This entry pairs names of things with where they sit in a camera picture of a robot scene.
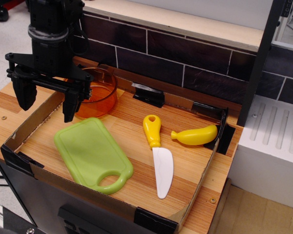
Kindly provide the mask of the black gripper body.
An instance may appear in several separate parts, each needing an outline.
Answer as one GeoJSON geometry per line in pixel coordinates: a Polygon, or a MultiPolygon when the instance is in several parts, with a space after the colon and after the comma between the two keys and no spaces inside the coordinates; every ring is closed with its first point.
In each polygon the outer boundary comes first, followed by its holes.
{"type": "Polygon", "coordinates": [[[73,27],[51,33],[29,27],[32,41],[31,54],[8,53],[8,77],[13,75],[31,80],[36,86],[59,92],[76,89],[83,99],[91,97],[93,77],[73,63],[73,27]]]}

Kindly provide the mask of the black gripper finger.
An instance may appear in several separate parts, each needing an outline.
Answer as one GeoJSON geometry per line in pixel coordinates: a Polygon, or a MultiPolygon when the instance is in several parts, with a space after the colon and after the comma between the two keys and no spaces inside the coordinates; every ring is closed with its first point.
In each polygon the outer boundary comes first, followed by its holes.
{"type": "Polygon", "coordinates": [[[37,88],[29,79],[12,76],[13,89],[16,94],[19,106],[27,111],[36,101],[37,88]]]}
{"type": "Polygon", "coordinates": [[[71,122],[78,112],[83,96],[77,90],[69,90],[65,93],[63,102],[64,122],[71,122]]]}

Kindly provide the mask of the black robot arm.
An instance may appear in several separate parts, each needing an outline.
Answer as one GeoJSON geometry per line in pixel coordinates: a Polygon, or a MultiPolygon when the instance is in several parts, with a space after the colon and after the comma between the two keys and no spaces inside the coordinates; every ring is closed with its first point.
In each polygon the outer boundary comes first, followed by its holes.
{"type": "Polygon", "coordinates": [[[8,53],[11,78],[19,106],[27,111],[35,102],[37,86],[64,94],[64,121],[71,122],[81,103],[90,99],[93,76],[74,64],[74,32],[83,15],[81,0],[31,0],[28,34],[31,54],[8,53]]]}

